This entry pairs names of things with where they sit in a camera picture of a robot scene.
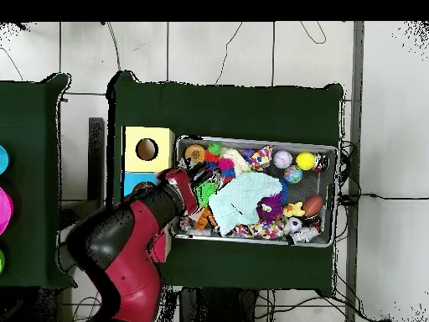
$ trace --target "orange toy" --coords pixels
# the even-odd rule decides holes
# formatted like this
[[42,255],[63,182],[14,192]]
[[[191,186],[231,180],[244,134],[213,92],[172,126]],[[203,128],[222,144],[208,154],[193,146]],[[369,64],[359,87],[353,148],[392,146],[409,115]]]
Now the orange toy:
[[209,221],[207,220],[207,218],[211,216],[211,211],[208,207],[206,207],[203,210],[203,213],[201,214],[201,216],[199,217],[199,220],[197,221],[197,223],[195,224],[195,228],[197,230],[202,231],[205,226],[209,223]]

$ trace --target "light blue cloth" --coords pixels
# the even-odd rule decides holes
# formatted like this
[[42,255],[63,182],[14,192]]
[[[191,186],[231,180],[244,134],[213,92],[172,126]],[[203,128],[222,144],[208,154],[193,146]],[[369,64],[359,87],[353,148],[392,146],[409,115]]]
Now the light blue cloth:
[[280,181],[263,173],[243,173],[231,180],[209,198],[220,235],[226,235],[239,224],[256,224],[259,221],[258,202],[281,191]]

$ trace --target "dark green table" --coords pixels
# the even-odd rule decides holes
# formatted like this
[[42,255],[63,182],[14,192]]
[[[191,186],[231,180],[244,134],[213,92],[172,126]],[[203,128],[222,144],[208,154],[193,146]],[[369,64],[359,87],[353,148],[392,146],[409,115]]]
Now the dark green table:
[[[121,127],[169,127],[181,134],[338,146],[340,85],[192,86],[139,83],[128,71],[109,85],[115,122],[114,200],[120,199]],[[319,289],[332,293],[333,247],[173,240],[160,264],[172,285]]]
[[10,166],[0,186],[12,197],[14,215],[0,236],[6,264],[0,286],[73,286],[55,264],[59,230],[57,107],[66,74],[40,83],[0,81],[0,144]]

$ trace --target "yellow block with hole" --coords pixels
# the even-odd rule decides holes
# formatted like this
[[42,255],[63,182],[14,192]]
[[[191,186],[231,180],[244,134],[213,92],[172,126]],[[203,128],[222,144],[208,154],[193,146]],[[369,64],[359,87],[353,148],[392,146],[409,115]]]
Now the yellow block with hole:
[[173,145],[174,133],[168,128],[126,126],[125,171],[152,173],[171,168]]

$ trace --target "metal pole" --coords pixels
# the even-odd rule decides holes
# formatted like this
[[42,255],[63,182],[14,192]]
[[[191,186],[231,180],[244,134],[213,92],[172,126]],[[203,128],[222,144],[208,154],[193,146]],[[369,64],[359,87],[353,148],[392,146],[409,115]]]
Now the metal pole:
[[[362,114],[362,86],[364,71],[364,21],[354,21],[352,117],[350,123],[350,141],[356,146],[356,154],[351,160],[349,194],[359,193],[360,167],[360,121]],[[347,238],[346,297],[356,305],[356,271],[358,254],[358,204],[349,207],[349,237]],[[346,305],[345,322],[354,322],[354,309]]]

